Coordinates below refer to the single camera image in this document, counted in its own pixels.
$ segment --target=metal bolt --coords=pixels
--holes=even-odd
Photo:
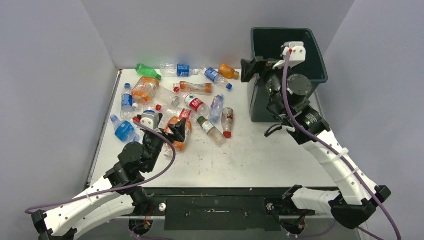
[[[165,203],[159,204],[159,211],[163,212],[165,209],[167,209],[167,205]]]
[[[274,204],[272,202],[270,202],[266,205],[266,209],[268,209],[268,211],[272,211],[273,208],[274,208]]]

